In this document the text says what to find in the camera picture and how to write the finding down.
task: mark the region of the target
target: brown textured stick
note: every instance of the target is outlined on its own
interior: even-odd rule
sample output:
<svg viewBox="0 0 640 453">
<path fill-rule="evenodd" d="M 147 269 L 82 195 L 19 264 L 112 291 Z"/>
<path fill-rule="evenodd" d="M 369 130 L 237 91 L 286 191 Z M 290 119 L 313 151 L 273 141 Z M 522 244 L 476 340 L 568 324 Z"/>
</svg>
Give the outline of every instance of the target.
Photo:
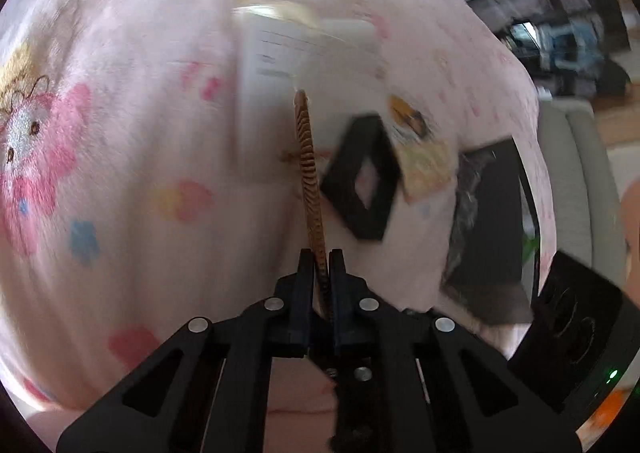
<svg viewBox="0 0 640 453">
<path fill-rule="evenodd" d="M 299 90 L 296 92 L 293 104 L 296 107 L 296 132 L 298 134 L 298 143 L 300 144 L 300 172 L 302 172 L 302 199 L 305 204 L 306 230 L 309 236 L 309 245 L 318 265 L 318 284 L 321 292 L 322 309 L 331 321 L 333 319 L 331 284 L 329 283 L 326 263 L 326 247 L 324 245 L 324 228 L 322 227 L 314 141 L 311 135 L 311 120 L 305 91 Z"/>
</svg>

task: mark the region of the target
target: black diamond-shaped frame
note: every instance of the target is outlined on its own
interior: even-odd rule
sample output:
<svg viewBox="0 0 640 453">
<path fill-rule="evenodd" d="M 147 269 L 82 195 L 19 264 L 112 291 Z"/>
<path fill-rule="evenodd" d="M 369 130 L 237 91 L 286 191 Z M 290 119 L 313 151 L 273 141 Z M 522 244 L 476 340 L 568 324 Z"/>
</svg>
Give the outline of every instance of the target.
<svg viewBox="0 0 640 453">
<path fill-rule="evenodd" d="M 369 157 L 378 183 L 369 208 L 356 193 L 356 179 Z M 393 146 L 377 114 L 356 117 L 347 129 L 320 191 L 358 240 L 382 240 L 400 179 Z"/>
</svg>

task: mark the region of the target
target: silver screw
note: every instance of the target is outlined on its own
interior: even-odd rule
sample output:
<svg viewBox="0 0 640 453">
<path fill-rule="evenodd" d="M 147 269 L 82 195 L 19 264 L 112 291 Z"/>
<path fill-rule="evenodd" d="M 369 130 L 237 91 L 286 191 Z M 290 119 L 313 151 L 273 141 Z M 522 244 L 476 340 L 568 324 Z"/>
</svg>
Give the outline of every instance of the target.
<svg viewBox="0 0 640 453">
<path fill-rule="evenodd" d="M 456 327 L 456 324 L 453 323 L 452 319 L 449 319 L 449 318 L 436 319 L 436 328 L 440 332 L 451 332 L 455 327 Z"/>
<path fill-rule="evenodd" d="M 264 308 L 267 310 L 280 310 L 284 307 L 284 302 L 280 298 L 269 298 L 264 302 Z"/>
<path fill-rule="evenodd" d="M 204 332 L 209 326 L 209 322 L 204 318 L 193 318 L 189 322 L 189 330 L 193 333 Z"/>
<path fill-rule="evenodd" d="M 353 370 L 353 375 L 356 376 L 356 379 L 359 381 L 369 381 L 373 377 L 373 373 L 367 367 L 359 367 Z"/>
<path fill-rule="evenodd" d="M 360 300 L 360 308 L 362 310 L 366 310 L 367 312 L 378 310 L 379 306 L 380 303 L 378 303 L 378 300 L 373 298 L 363 298 Z"/>
</svg>

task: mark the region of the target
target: pink blanket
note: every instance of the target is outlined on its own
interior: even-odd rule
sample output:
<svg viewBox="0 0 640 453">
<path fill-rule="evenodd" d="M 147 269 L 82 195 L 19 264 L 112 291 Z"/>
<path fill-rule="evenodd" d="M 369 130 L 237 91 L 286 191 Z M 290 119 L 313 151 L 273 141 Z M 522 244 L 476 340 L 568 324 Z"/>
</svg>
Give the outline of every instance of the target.
<svg viewBox="0 0 640 453">
<path fill-rule="evenodd" d="M 8 0 L 0 13 L 0 377 L 31 404 L 87 407 L 191 317 L 233 317 L 295 270 L 296 185 L 235 166 L 232 10 L 257 1 Z M 510 52 L 462 0 L 293 1 L 375 24 L 394 94 L 453 155 L 514 137 L 544 278 L 556 237 L 538 101 Z M 447 305 L 455 188 L 397 195 L 382 243 L 326 213 L 328 245 L 397 306 Z M 311 367 L 273 377 L 272 409 L 332 409 Z"/>
</svg>

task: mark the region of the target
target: gray sofa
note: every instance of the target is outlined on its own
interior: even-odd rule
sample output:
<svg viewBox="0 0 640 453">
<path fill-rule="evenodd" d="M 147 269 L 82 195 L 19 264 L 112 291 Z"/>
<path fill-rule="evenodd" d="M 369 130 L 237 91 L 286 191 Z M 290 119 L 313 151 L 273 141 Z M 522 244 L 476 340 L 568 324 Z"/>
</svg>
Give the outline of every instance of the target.
<svg viewBox="0 0 640 453">
<path fill-rule="evenodd" d="M 575 98 L 541 102 L 538 142 L 551 181 L 558 249 L 623 287 L 620 199 L 591 104 Z"/>
</svg>

